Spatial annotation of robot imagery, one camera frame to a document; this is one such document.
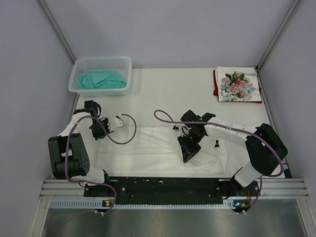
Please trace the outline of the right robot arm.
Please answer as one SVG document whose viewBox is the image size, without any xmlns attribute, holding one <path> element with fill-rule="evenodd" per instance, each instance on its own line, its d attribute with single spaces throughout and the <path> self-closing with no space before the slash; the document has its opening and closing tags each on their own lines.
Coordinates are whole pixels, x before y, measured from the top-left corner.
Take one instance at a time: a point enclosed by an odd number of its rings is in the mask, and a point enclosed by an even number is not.
<svg viewBox="0 0 316 237">
<path fill-rule="evenodd" d="M 220 165 L 228 160 L 225 143 L 244 148 L 249 161 L 240 167 L 228 182 L 235 195 L 243 195 L 249 185 L 262 176 L 273 176 L 287 156 L 288 150 L 274 129 L 266 123 L 251 127 L 225 121 L 214 114 L 196 115 L 185 112 L 181 120 L 181 132 L 177 141 L 183 162 L 210 168 L 209 161 L 218 159 Z"/>
</svg>

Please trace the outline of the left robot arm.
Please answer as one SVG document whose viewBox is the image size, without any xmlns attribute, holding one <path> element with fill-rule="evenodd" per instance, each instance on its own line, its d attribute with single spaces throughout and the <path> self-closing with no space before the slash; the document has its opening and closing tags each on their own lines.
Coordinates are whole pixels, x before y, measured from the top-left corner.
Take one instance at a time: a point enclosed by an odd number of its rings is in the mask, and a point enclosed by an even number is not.
<svg viewBox="0 0 316 237">
<path fill-rule="evenodd" d="M 56 179 L 95 182 L 95 190 L 102 196 L 112 190 L 109 175 L 96 167 L 101 140 L 109 132 L 108 118 L 100 118 L 101 106 L 93 101 L 85 101 L 82 109 L 72 114 L 66 128 L 48 140 L 51 169 Z"/>
</svg>

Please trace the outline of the white t-shirt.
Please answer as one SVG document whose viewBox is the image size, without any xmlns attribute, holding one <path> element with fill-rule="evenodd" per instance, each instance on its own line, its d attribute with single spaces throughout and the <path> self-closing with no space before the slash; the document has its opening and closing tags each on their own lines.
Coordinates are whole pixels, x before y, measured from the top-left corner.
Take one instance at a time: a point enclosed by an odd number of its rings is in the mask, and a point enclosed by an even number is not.
<svg viewBox="0 0 316 237">
<path fill-rule="evenodd" d="M 214 140 L 203 138 L 201 150 L 184 162 L 178 136 L 169 127 L 141 127 L 125 145 L 104 139 L 96 165 L 112 175 L 202 177 L 225 173 L 228 152 L 222 141 L 216 147 Z"/>
</svg>

